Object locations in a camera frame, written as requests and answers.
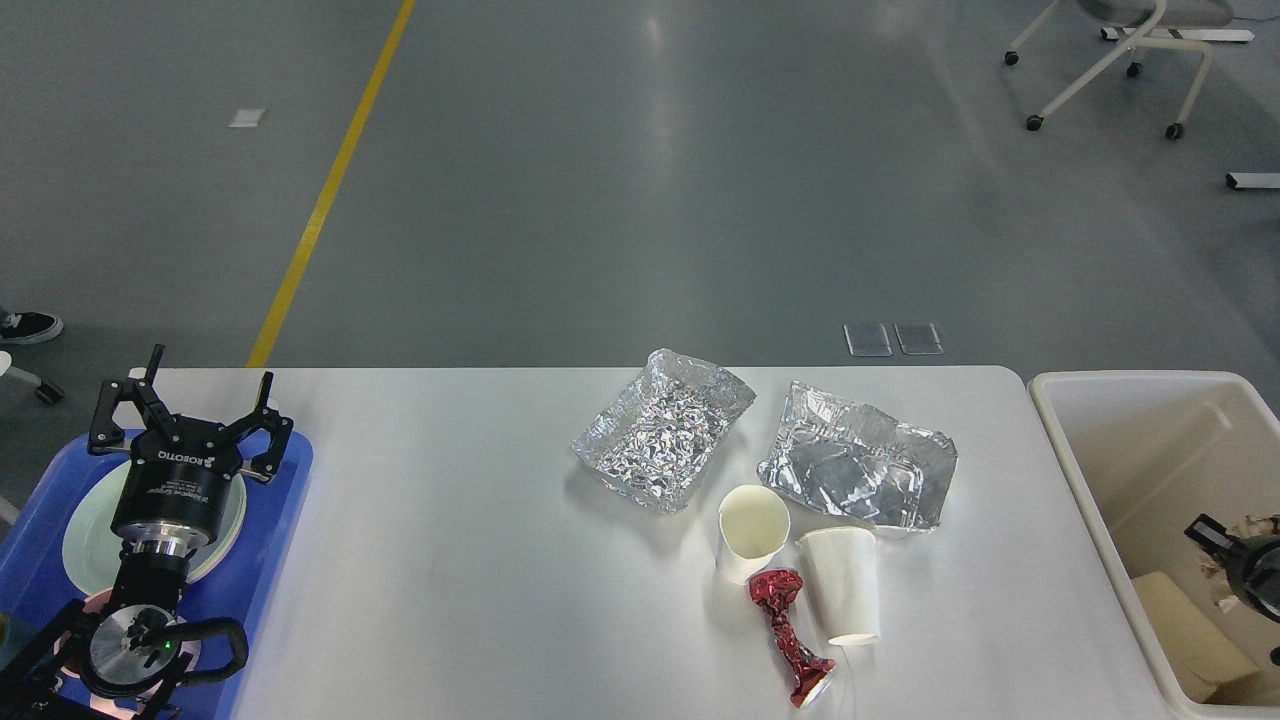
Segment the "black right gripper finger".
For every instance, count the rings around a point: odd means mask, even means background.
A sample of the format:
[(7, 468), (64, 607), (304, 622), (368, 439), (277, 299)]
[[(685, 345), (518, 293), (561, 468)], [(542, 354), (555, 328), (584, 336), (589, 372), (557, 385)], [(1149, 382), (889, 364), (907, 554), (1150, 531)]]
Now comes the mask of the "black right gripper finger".
[(1248, 553), (1243, 539), (1207, 514), (1198, 515), (1185, 528), (1184, 536), (1215, 561), (1239, 561)]

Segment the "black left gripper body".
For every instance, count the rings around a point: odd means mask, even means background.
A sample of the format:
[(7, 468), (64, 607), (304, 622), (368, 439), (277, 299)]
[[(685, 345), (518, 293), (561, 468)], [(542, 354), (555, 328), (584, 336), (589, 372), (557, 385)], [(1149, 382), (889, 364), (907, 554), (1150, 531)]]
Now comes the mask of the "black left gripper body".
[(197, 434), (192, 445), (173, 448), (155, 432), (136, 436), (111, 530), (141, 542), (160, 527), (175, 528), (196, 548), (219, 541), (232, 479), (243, 455), (234, 443), (210, 447), (210, 442)]

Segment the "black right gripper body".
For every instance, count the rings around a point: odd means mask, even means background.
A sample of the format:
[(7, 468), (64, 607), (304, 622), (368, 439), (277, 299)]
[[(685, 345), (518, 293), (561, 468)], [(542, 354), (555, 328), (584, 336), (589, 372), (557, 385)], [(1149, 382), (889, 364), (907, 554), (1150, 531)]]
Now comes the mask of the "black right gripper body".
[(1279, 621), (1279, 536), (1229, 536), (1225, 570), (1235, 597)]

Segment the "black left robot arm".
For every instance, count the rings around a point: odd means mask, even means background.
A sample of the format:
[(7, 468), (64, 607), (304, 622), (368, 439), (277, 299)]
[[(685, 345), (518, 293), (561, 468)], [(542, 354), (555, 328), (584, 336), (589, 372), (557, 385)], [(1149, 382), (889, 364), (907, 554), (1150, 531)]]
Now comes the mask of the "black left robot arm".
[(87, 434), (90, 455), (125, 456), (108, 597), (97, 609), (68, 601), (5, 664), (5, 719), (109, 719), (120, 698), (155, 719), (177, 689), (224, 682), (248, 661), (241, 620), (182, 620), (179, 606), (193, 556), (220, 538), (234, 483), (271, 482), (294, 423), (270, 406), (270, 372), (233, 423), (173, 413), (155, 389), (163, 354), (156, 345), (140, 378), (102, 383)]

